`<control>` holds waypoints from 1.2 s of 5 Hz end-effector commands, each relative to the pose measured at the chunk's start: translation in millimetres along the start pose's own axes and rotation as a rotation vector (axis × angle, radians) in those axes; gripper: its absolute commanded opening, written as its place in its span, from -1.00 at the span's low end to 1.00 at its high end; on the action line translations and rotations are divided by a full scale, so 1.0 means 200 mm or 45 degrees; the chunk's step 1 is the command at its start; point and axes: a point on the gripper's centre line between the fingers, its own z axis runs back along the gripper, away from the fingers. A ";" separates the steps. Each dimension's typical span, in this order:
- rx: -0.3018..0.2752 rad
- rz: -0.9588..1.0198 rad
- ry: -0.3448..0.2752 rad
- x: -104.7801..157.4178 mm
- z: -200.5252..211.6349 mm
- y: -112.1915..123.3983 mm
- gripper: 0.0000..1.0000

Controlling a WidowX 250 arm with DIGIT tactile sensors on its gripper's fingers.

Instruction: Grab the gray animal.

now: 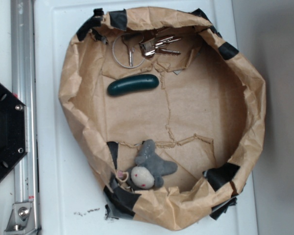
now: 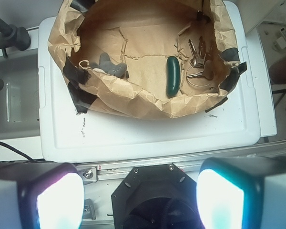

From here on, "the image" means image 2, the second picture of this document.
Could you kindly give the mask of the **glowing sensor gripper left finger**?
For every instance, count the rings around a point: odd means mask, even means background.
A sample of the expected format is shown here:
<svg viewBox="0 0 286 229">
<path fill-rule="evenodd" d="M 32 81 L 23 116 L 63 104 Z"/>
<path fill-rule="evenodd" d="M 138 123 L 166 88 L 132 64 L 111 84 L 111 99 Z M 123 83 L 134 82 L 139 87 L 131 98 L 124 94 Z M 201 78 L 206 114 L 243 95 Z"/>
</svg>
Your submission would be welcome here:
<svg viewBox="0 0 286 229">
<path fill-rule="evenodd" d="M 84 184 L 70 163 L 0 163 L 0 229 L 78 229 Z"/>
</svg>

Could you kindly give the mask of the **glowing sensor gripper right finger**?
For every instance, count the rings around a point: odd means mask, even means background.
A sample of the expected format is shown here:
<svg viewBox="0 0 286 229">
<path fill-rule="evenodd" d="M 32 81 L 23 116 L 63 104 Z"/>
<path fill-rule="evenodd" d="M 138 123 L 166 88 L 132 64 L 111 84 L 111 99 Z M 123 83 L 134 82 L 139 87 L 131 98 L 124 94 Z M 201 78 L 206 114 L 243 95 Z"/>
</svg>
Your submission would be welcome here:
<svg viewBox="0 0 286 229">
<path fill-rule="evenodd" d="M 286 229 L 286 156 L 210 157 L 196 200 L 207 229 Z"/>
</svg>

